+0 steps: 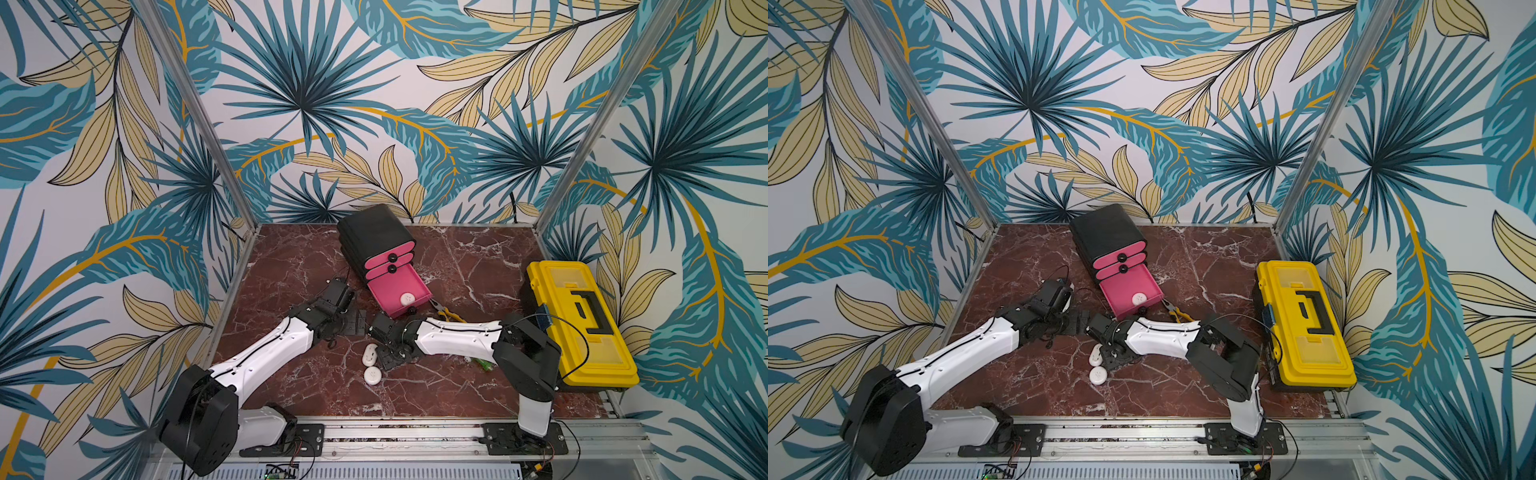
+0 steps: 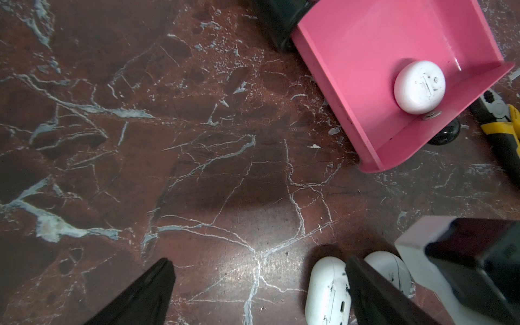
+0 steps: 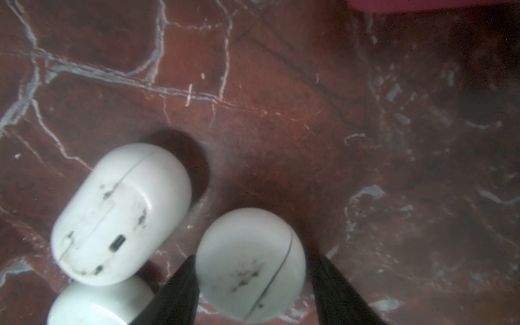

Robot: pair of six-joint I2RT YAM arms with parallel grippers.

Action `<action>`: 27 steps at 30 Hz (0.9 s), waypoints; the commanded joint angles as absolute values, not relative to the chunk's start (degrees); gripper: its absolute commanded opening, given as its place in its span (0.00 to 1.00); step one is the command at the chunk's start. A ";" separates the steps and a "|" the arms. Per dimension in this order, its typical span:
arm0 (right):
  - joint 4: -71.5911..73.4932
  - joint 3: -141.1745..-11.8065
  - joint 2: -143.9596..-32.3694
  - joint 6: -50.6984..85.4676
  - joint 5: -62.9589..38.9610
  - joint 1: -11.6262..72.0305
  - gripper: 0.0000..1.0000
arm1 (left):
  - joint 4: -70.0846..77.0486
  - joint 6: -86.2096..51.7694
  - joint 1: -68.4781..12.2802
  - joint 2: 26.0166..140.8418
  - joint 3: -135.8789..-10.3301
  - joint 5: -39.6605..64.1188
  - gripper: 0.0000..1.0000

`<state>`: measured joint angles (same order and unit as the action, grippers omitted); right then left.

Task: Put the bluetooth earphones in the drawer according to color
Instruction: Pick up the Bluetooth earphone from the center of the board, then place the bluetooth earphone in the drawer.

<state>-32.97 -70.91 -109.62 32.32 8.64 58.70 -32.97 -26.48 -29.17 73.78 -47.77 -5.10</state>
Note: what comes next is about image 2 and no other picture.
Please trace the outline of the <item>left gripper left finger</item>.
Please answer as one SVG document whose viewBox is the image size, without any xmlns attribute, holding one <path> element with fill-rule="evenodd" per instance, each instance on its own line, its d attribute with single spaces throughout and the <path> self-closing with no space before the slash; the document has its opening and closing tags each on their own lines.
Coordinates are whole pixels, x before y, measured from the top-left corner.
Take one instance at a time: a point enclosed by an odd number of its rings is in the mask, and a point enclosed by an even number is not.
<svg viewBox="0 0 520 325">
<path fill-rule="evenodd" d="M 172 261 L 162 258 L 87 323 L 162 325 L 175 281 Z"/>
</svg>

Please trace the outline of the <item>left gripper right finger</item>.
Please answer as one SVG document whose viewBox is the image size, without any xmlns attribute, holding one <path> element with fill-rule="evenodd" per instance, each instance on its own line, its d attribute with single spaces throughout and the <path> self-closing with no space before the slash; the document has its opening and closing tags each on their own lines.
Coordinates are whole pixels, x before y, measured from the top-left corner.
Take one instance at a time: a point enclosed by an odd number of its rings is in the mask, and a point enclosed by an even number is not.
<svg viewBox="0 0 520 325">
<path fill-rule="evenodd" d="M 345 271 L 358 324 L 437 324 L 364 260 L 349 257 Z"/>
</svg>

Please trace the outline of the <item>white oval earphone case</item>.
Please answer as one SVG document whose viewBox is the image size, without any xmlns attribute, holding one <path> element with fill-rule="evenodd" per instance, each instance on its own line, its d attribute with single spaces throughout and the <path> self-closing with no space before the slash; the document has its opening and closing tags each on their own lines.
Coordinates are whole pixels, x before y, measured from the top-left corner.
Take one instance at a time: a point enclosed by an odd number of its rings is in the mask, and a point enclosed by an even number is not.
<svg viewBox="0 0 520 325">
<path fill-rule="evenodd" d="M 312 268 L 305 305 L 308 325 L 347 325 L 352 306 L 345 262 L 324 257 Z"/>
</svg>

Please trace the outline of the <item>pink drawer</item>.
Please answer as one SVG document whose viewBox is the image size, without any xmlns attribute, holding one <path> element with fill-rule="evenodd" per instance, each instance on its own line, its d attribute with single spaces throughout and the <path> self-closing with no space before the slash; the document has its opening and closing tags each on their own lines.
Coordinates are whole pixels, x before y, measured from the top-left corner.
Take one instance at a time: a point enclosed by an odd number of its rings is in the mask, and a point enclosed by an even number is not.
<svg viewBox="0 0 520 325">
<path fill-rule="evenodd" d="M 365 173 L 407 161 L 514 66 L 477 1 L 319 1 L 291 38 Z"/>
</svg>

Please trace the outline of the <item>black drawer cabinet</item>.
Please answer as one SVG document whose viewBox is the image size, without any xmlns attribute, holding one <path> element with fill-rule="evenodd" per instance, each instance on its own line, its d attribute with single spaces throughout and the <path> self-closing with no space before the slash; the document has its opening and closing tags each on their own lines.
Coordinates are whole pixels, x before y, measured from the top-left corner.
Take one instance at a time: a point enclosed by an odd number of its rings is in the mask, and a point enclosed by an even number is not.
<svg viewBox="0 0 520 325">
<path fill-rule="evenodd" d="M 294 50 L 291 40 L 293 31 L 315 1 L 253 0 L 250 4 L 276 49 L 288 53 Z"/>
</svg>

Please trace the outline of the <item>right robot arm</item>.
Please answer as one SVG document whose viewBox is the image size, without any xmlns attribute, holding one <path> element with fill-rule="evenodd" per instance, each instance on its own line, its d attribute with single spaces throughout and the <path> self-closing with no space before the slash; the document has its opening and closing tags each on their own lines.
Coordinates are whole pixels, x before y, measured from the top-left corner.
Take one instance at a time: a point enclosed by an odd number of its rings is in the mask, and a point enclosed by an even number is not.
<svg viewBox="0 0 520 325">
<path fill-rule="evenodd" d="M 519 222 L 425 216 L 395 241 L 455 324 L 519 323 Z"/>
</svg>

